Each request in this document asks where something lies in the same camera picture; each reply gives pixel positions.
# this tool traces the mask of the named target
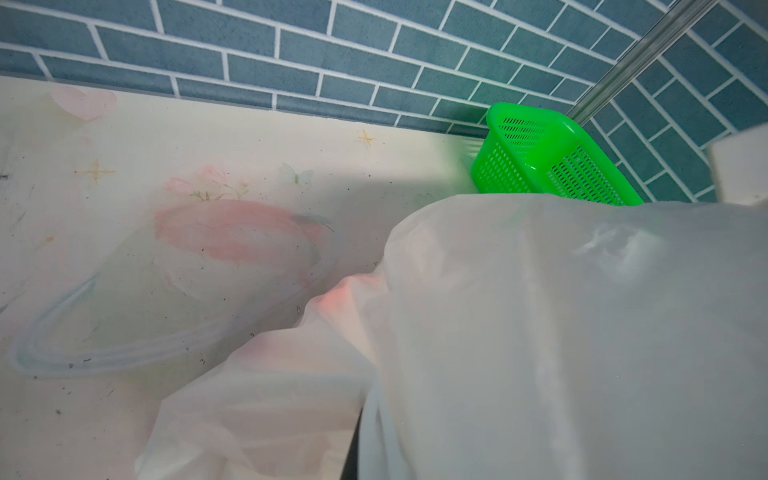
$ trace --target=wall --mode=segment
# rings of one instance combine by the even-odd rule
[[[671,0],[0,1],[0,71],[484,137],[567,112]]]
[[[706,149],[768,121],[768,2],[723,0],[585,128],[646,200],[715,201]]]

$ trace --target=plastic bag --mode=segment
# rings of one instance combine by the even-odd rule
[[[475,195],[166,399],[140,480],[764,478],[768,214]]]

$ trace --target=green plastic basket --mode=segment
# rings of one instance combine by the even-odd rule
[[[472,165],[484,194],[553,194],[611,205],[643,200],[584,128],[556,111],[496,104]]]

